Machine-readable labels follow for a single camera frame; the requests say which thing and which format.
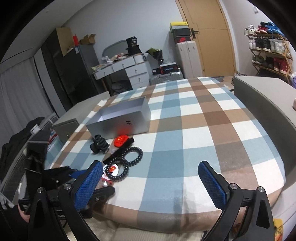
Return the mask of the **white round flag badge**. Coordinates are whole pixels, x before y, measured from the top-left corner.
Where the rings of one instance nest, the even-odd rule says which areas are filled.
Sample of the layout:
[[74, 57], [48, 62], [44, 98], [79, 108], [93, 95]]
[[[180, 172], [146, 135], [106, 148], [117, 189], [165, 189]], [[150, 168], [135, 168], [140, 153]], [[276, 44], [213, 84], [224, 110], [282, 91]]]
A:
[[108, 165], [104, 165], [103, 166], [102, 180], [111, 181], [111, 179], [106, 174], [106, 170], [109, 171], [109, 173], [112, 175], [112, 177], [118, 176], [119, 167], [116, 164], [113, 164], [111, 167], [108, 167]]

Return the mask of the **red round badge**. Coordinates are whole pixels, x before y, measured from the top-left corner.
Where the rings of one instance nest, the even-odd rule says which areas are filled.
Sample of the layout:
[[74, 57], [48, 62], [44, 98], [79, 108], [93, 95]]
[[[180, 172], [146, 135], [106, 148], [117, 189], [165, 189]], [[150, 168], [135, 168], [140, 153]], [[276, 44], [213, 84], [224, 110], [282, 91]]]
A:
[[114, 139], [114, 146], [120, 148], [128, 139], [127, 135], [118, 136]]

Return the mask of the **black claw hair clip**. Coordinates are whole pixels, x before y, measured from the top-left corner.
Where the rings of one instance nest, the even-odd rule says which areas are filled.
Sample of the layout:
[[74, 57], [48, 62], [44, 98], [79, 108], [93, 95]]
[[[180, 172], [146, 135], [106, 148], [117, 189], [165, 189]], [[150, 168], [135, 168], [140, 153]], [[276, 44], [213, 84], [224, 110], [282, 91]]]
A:
[[106, 153], [109, 149], [109, 144], [106, 141], [105, 138], [103, 138], [101, 135], [96, 135], [92, 138], [93, 143], [90, 145], [90, 149], [93, 153]]

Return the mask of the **grey bedside cabinet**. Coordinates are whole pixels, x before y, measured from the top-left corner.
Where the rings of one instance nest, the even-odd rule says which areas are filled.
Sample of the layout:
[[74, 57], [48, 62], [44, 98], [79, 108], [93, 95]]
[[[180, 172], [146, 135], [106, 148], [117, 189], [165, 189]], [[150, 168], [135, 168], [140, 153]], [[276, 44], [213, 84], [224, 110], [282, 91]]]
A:
[[109, 97], [109, 92], [106, 91], [77, 103], [63, 116], [61, 116], [53, 124], [53, 129], [57, 133], [60, 141], [65, 144], [79, 125], [81, 125], [81, 123], [86, 119], [88, 114], [95, 108], [95, 106], [97, 106], [101, 100], [108, 99]]

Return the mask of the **plaid bed blanket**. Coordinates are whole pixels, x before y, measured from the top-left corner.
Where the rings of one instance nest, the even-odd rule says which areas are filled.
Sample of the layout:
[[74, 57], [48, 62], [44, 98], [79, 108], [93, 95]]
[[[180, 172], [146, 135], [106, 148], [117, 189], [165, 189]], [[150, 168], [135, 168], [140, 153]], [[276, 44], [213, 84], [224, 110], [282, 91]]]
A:
[[145, 97], [149, 131], [135, 135], [144, 153], [115, 194], [95, 211], [153, 232], [210, 229], [220, 215], [198, 176], [207, 161], [229, 183], [265, 189], [274, 204], [285, 184], [285, 168], [275, 145], [250, 111], [222, 83], [209, 77], [147, 86], [102, 100], [88, 113]]

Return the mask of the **silver open cardboard box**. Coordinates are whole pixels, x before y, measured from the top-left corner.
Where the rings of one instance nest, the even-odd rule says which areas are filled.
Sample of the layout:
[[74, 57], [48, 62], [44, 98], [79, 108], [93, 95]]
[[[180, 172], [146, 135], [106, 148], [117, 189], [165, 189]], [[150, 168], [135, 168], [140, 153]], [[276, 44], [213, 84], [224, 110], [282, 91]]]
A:
[[149, 131], [151, 111], [145, 97], [125, 100], [101, 108], [86, 124], [90, 134], [111, 139]]

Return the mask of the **white curtain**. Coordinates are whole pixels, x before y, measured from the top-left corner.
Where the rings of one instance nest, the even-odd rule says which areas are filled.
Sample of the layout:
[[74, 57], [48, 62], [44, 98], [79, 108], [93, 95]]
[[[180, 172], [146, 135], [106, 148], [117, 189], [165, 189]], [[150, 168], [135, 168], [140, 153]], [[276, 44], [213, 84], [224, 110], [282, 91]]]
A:
[[53, 113], [33, 58], [1, 73], [1, 145], [20, 132], [29, 121]]

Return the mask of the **grey bed headboard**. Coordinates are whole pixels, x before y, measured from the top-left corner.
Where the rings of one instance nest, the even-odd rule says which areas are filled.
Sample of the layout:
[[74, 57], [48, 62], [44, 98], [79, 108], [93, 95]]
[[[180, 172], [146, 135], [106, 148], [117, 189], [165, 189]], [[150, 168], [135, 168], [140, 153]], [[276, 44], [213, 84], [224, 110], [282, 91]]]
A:
[[277, 148], [287, 189], [295, 183], [295, 89], [278, 78], [235, 76], [234, 95], [255, 116]]

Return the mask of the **silver suitcase lying flat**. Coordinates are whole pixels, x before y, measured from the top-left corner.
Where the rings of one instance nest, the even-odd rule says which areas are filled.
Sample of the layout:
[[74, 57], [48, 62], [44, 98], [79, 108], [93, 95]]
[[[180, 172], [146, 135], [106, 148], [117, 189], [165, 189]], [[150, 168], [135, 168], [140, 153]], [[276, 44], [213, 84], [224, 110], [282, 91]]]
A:
[[182, 72], [171, 72], [168, 74], [158, 74], [158, 75], [153, 75], [151, 78], [149, 78], [149, 84], [150, 85], [155, 85], [159, 83], [164, 83], [164, 82], [170, 82], [170, 81], [176, 81], [176, 80], [181, 80], [184, 79]]

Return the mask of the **beige upright suitcase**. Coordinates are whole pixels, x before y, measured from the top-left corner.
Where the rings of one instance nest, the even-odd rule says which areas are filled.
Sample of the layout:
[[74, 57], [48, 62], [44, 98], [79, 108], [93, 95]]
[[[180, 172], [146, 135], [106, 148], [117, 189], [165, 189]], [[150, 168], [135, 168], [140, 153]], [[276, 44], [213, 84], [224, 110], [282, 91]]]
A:
[[202, 65], [195, 41], [177, 43], [176, 51], [185, 78], [203, 77]]

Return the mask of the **black red box on suitcase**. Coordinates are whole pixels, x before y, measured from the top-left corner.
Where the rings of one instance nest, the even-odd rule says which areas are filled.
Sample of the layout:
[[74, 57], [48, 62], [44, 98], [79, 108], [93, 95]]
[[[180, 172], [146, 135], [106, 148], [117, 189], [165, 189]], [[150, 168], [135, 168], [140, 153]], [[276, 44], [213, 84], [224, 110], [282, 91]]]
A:
[[159, 69], [162, 75], [179, 71], [179, 67], [175, 62], [162, 64], [159, 66]]

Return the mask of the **white desk with drawers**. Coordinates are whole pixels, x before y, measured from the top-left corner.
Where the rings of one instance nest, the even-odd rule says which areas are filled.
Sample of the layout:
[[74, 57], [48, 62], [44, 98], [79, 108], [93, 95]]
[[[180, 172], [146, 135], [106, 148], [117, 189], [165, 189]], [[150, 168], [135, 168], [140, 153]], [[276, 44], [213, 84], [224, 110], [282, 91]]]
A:
[[103, 80], [103, 78], [122, 70], [125, 71], [132, 89], [149, 86], [152, 69], [144, 54], [136, 54], [112, 64], [107, 64], [95, 70], [93, 75], [96, 80]]

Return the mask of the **wooden shoe rack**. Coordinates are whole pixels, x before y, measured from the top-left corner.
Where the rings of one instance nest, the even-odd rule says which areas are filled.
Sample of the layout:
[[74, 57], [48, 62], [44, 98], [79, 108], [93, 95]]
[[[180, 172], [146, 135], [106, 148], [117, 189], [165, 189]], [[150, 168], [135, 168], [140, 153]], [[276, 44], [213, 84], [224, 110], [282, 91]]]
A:
[[257, 76], [278, 77], [291, 85], [293, 57], [289, 41], [273, 22], [249, 25], [243, 31]]

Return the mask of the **stacked shoe boxes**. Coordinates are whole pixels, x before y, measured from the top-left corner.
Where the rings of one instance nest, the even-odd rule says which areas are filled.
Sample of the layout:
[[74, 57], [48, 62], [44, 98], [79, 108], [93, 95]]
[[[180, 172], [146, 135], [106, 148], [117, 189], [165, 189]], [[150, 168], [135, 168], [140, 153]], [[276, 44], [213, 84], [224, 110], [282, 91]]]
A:
[[171, 22], [170, 32], [175, 44], [191, 41], [191, 31], [187, 22]]

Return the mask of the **wooden door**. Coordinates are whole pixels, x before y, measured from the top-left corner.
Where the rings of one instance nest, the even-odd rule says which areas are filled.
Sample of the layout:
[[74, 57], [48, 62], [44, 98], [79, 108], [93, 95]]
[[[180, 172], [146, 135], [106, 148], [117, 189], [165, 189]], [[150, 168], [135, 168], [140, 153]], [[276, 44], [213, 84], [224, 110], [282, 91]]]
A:
[[196, 42], [206, 77], [236, 71], [233, 41], [221, 4], [216, 0], [177, 1]]

